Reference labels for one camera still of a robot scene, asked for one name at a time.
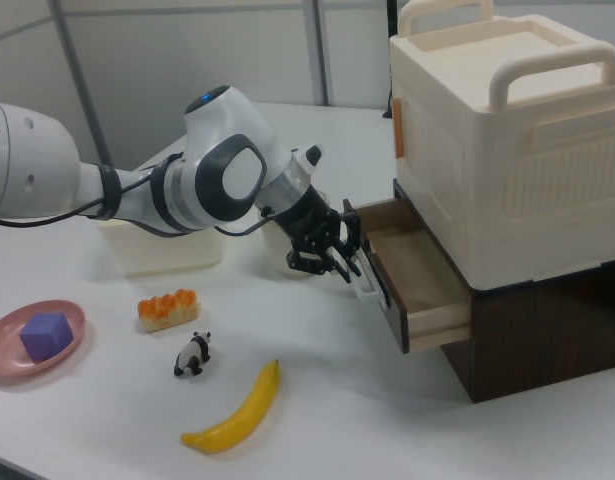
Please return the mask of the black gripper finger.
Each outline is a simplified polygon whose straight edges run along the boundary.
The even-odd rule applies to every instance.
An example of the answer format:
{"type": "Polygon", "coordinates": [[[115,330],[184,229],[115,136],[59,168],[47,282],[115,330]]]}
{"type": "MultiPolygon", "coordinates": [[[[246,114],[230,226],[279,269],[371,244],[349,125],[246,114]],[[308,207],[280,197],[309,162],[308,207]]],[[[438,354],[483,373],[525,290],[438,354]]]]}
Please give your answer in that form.
{"type": "Polygon", "coordinates": [[[348,199],[343,200],[343,211],[339,217],[347,231],[342,242],[342,255],[353,256],[361,248],[361,219],[348,199]]]}
{"type": "Polygon", "coordinates": [[[354,256],[345,256],[333,248],[329,248],[323,254],[323,270],[332,275],[339,275],[348,284],[362,276],[354,256]]]}

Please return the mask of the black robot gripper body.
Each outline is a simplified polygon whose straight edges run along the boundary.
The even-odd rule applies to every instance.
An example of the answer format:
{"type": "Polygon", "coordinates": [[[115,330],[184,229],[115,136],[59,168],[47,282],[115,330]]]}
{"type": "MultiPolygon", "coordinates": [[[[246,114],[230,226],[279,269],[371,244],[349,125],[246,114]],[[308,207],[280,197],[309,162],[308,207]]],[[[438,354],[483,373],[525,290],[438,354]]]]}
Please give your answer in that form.
{"type": "Polygon", "coordinates": [[[292,270],[323,275],[341,264],[332,254],[340,240],[340,218],[314,187],[292,207],[274,217],[274,222],[289,238],[291,248],[286,263],[292,270]]]}

